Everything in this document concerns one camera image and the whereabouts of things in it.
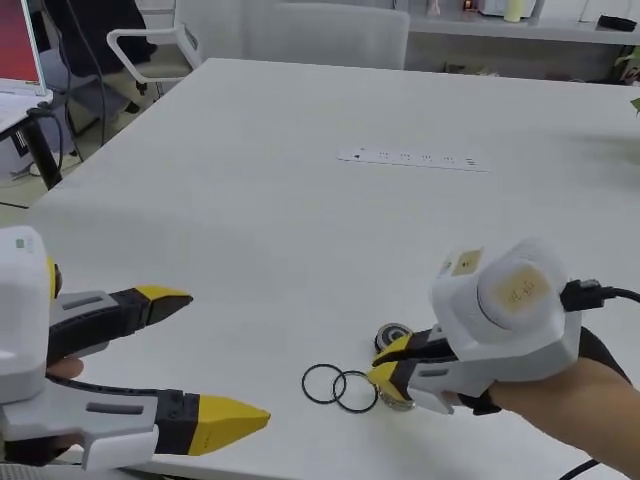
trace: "white shelf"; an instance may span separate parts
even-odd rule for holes
[[[595,23],[538,19],[525,19],[520,23],[509,23],[499,17],[485,17],[474,12],[443,12],[439,16],[412,14],[411,31],[476,37],[640,45],[640,31],[638,29],[634,32],[618,32],[598,28]]]

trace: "black rubber ring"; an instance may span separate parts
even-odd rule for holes
[[[316,368],[330,368],[331,370],[335,370],[336,372],[338,372],[338,376],[336,377],[336,379],[338,378],[343,379],[342,392],[340,392],[340,395],[336,394],[336,380],[334,380],[333,381],[333,398],[331,400],[318,400],[317,398],[314,398],[311,396],[311,394],[307,390],[306,380],[307,380],[307,375],[309,375],[309,373],[314,371]],[[313,403],[317,403],[318,405],[331,405],[332,403],[339,402],[346,391],[347,391],[347,379],[344,377],[342,370],[340,370],[335,365],[331,365],[330,363],[316,363],[315,365],[310,366],[307,369],[307,371],[304,372],[304,375],[302,375],[302,393],[304,393],[305,397],[307,397]]]
[[[347,377],[350,376],[350,375],[355,375],[355,376],[358,376],[358,377],[364,377],[367,380],[367,382],[369,381],[369,379],[367,378],[367,374],[364,373],[364,372],[361,372],[360,370],[347,370],[346,372],[340,372],[340,375],[338,375],[335,378],[335,380],[333,381],[333,387],[332,387],[333,388],[333,397],[335,398],[336,403],[338,405],[340,405],[340,407],[343,410],[346,410],[349,413],[356,413],[356,414],[367,413],[369,410],[371,410],[373,407],[376,406],[376,403],[378,403],[378,398],[380,397],[380,394],[378,393],[378,389],[371,382],[369,382],[369,383],[371,383],[371,386],[373,387],[373,391],[375,393],[375,397],[373,398],[373,402],[371,402],[371,405],[369,405],[368,407],[365,407],[363,409],[356,410],[355,408],[347,407],[344,403],[342,403],[340,401],[340,399],[344,395],[344,390],[342,392],[342,395],[338,396],[336,394],[336,385],[338,384],[338,380],[340,380],[340,379],[343,380],[343,384],[345,385],[345,390],[346,390]]]

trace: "power strip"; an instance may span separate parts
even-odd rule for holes
[[[440,168],[463,170],[467,172],[490,173],[490,170],[472,157],[440,155],[409,151],[393,151],[371,148],[354,148],[338,153],[338,160],[344,162],[379,163],[383,165],[401,165],[405,167]]]

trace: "red screen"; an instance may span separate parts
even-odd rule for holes
[[[20,0],[0,0],[0,78],[38,81]]]

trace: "finger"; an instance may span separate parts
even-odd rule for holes
[[[84,363],[78,358],[65,358],[47,369],[47,373],[63,378],[75,378],[84,370]]]

